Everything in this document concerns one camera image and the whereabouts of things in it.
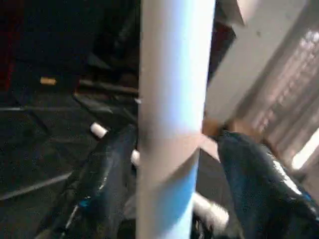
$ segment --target dark floor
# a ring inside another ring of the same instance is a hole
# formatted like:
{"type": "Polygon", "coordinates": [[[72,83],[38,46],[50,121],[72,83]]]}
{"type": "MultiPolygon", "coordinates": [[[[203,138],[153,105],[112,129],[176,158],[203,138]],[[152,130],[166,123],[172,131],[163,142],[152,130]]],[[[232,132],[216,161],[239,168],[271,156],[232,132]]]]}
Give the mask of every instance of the dark floor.
{"type": "MultiPolygon", "coordinates": [[[[0,198],[71,172],[97,143],[93,122],[128,122],[116,112],[89,112],[71,95],[0,94],[0,198]]],[[[62,185],[0,201],[0,238],[32,238],[62,185]]]]}

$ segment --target white pipe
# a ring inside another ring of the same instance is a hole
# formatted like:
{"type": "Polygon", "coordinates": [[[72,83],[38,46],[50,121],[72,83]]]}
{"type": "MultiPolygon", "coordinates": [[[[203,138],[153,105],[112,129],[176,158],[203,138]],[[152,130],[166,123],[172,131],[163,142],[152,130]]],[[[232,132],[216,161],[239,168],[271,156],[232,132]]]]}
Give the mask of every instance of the white pipe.
{"type": "Polygon", "coordinates": [[[214,6],[142,1],[138,239],[190,236],[214,6]]]}
{"type": "MultiPolygon", "coordinates": [[[[103,138],[108,132],[96,122],[90,126],[90,130],[99,138],[103,138]]],[[[205,147],[205,150],[210,151],[210,153],[217,154],[216,143],[204,135],[201,145],[205,147]]],[[[133,151],[131,162],[136,167],[140,166],[140,153],[137,150],[133,151]]],[[[215,234],[219,234],[226,229],[229,221],[229,214],[225,208],[215,202],[209,201],[197,192],[193,194],[193,203],[195,214],[201,218],[207,228],[213,227],[215,234]]]]}

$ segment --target white wall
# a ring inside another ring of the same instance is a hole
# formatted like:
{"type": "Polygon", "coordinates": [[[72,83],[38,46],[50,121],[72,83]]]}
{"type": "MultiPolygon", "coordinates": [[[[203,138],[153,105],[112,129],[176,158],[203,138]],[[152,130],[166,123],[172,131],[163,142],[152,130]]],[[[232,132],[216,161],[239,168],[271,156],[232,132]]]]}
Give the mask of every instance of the white wall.
{"type": "Polygon", "coordinates": [[[234,27],[237,39],[207,90],[206,112],[220,121],[232,116],[283,42],[307,0],[262,0],[246,27],[234,27]]]}

